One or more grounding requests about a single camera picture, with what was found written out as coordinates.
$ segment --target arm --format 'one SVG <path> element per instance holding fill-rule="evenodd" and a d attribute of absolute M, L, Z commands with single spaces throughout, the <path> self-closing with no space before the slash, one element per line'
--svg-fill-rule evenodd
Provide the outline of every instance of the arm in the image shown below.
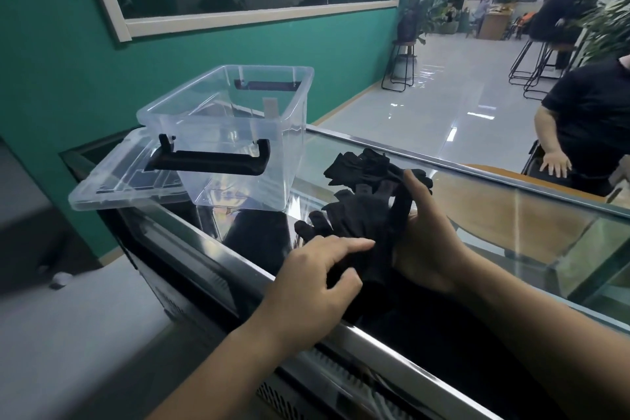
<path fill-rule="evenodd" d="M 395 268 L 468 307 L 571 419 L 630 417 L 630 341 L 468 249 L 427 188 L 409 172 L 405 184 L 418 215 Z"/>
<path fill-rule="evenodd" d="M 536 135 L 545 156 L 540 171 L 548 169 L 549 175 L 566 178 L 571 169 L 571 161 L 564 154 L 557 138 L 556 120 L 560 113 L 567 113 L 579 100 L 578 86 L 574 75 L 564 75 L 542 101 L 534 116 Z"/>
<path fill-rule="evenodd" d="M 263 302 L 147 420 L 234 418 L 258 385 L 286 358 L 312 347 L 341 320 L 361 289 L 347 269 L 326 288 L 326 273 L 374 241 L 318 236 L 285 260 Z"/>

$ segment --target left hand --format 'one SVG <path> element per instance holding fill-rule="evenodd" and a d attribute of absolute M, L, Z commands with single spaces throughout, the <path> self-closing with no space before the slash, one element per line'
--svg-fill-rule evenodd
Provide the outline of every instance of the left hand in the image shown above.
<path fill-rule="evenodd" d="M 246 322 L 252 342 L 266 341 L 279 358 L 287 358 L 328 335 L 363 284 L 353 268 L 331 289 L 326 275 L 347 254 L 372 247 L 370 239 L 316 236 L 293 250 Z"/>

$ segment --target glass display case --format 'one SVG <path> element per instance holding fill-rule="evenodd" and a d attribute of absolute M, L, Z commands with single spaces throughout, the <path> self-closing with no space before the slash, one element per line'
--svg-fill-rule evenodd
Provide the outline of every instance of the glass display case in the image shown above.
<path fill-rule="evenodd" d="M 63 159 L 83 179 L 125 135 L 78 147 Z M 630 211 L 623 193 L 595 202 L 309 126 L 284 212 L 149 202 L 99 214 L 167 312 L 216 344 L 221 332 L 247 319 L 298 245 L 295 222 L 334 201 L 342 187 L 328 185 L 325 169 L 338 153 L 366 147 L 400 168 L 426 171 L 437 204 L 471 249 L 558 302 L 630 333 L 624 271 Z M 314 349 L 285 362 L 259 395 L 287 418 L 356 418 L 357 412 L 386 419 L 519 418 L 522 407 L 514 404 L 556 408 L 470 314 L 433 293 L 402 289 L 408 293 L 397 312 L 342 322 Z M 279 385 L 292 385 L 291 400 Z"/>

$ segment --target wooden baseboard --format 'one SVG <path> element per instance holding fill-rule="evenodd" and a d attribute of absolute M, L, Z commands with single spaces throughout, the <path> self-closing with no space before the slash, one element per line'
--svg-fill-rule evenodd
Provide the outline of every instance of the wooden baseboard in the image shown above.
<path fill-rule="evenodd" d="M 103 267 L 105 267 L 107 264 L 112 264 L 116 259 L 123 256 L 124 254 L 125 253 L 122 248 L 118 246 L 109 251 L 107 254 L 99 257 L 98 262 L 101 263 Z"/>
<path fill-rule="evenodd" d="M 316 121 L 314 121 L 313 123 L 311 123 L 311 125 L 319 125 L 322 122 L 325 122 L 327 119 L 329 119 L 332 115 L 334 115 L 335 113 L 341 111 L 342 109 L 344 109 L 345 107 L 347 107 L 348 105 L 350 105 L 352 102 L 356 101 L 359 97 L 365 95 L 367 92 L 369 92 L 370 90 L 374 89 L 377 85 L 379 85 L 381 82 L 375 82 L 372 85 L 370 85 L 369 87 L 367 87 L 365 90 L 362 90 L 361 92 L 358 92 L 358 94 L 354 95 L 350 100 L 347 100 L 345 102 L 343 102 L 341 105 L 339 105 L 337 108 L 330 110 L 328 113 L 326 113 L 323 117 L 317 119 Z"/>

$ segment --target black handle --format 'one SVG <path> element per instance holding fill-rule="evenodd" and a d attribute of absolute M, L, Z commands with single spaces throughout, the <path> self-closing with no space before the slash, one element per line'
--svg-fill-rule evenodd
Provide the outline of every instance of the black handle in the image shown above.
<path fill-rule="evenodd" d="M 262 175 L 267 168 L 271 145 L 268 139 L 259 139 L 259 156 L 242 155 L 239 153 L 208 153 L 173 151 L 173 144 L 163 133 L 159 136 L 160 147 L 151 155 L 146 171 L 172 170 L 196 171 L 201 173 L 242 174 L 249 176 Z"/>

